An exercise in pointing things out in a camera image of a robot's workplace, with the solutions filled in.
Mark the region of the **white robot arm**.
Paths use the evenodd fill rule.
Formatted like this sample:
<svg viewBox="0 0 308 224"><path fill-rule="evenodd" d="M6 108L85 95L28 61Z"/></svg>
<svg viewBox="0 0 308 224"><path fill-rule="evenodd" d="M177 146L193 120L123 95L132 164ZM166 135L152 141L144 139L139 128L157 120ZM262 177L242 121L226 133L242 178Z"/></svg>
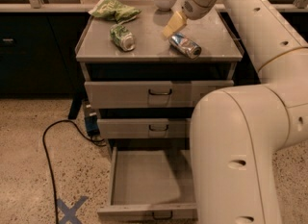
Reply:
<svg viewBox="0 0 308 224"><path fill-rule="evenodd" d="M170 37L218 0L184 0ZM190 127L199 224L282 224L273 154L308 139L308 46L268 0L221 0L260 79L212 91Z"/></svg>

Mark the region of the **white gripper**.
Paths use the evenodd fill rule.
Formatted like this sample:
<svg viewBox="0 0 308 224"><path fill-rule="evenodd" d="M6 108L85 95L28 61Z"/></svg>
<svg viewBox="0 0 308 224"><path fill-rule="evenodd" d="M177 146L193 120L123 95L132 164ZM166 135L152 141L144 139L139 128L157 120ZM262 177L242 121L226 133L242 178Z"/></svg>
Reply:
<svg viewBox="0 0 308 224"><path fill-rule="evenodd" d="M197 20L204 17L216 4L217 0L183 0L182 12L177 11L170 18L163 30L163 36L170 38L187 25L187 18Z"/></svg>

